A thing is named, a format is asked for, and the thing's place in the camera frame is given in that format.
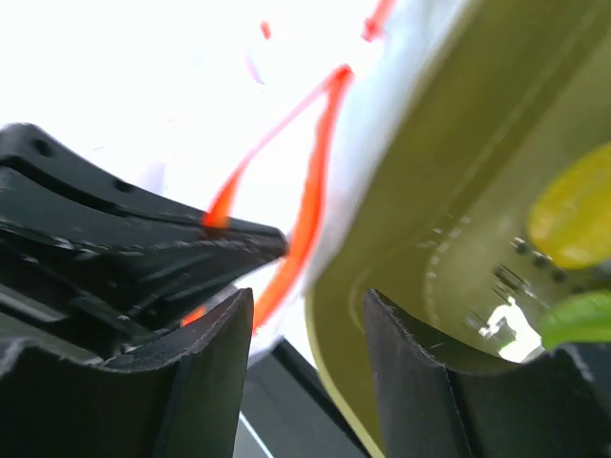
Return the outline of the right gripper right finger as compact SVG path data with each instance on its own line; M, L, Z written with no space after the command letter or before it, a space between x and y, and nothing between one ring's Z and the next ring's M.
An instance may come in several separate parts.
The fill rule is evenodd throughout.
M610 347L569 343L527 364L472 348L376 290L365 335L389 457L606 457Z

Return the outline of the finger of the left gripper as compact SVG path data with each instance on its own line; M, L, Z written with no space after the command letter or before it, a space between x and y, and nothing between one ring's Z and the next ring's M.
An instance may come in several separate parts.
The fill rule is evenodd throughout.
M1 309L74 344L165 334L238 278L280 258L276 228L127 183L32 124L1 131Z

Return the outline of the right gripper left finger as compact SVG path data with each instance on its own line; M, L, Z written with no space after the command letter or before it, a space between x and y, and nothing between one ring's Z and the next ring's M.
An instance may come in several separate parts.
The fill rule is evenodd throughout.
M253 319L241 289L104 364L28 338L1 342L5 457L229 457Z

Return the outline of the green toy starfruit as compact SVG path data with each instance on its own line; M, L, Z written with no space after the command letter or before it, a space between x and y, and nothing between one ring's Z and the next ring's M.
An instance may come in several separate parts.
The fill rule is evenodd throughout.
M577 294L548 312L539 334L546 350L562 344L610 342L610 291Z

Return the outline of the yellow toy starfruit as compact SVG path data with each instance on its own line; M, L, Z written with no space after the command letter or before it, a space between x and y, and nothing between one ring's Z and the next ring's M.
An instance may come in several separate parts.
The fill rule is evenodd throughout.
M554 178L530 208L529 241L559 267L610 260L610 144L580 157Z

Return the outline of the clear zip bag orange zipper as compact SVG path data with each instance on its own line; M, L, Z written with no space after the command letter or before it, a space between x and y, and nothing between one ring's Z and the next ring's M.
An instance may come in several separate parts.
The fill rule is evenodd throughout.
M335 257L465 1L234 1L203 34L204 143L172 154L164 191L279 229L286 255L235 280L254 297L257 356L304 323L303 297Z

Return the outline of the olive green plastic bin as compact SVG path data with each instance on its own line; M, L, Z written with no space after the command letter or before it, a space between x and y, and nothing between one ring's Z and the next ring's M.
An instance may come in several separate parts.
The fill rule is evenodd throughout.
M543 347L544 316L571 296L610 291L610 260L557 266L529 241L527 218L554 178L605 143L609 3L470 5L306 300L323 386L370 456L389 457L367 291L512 364L560 348Z

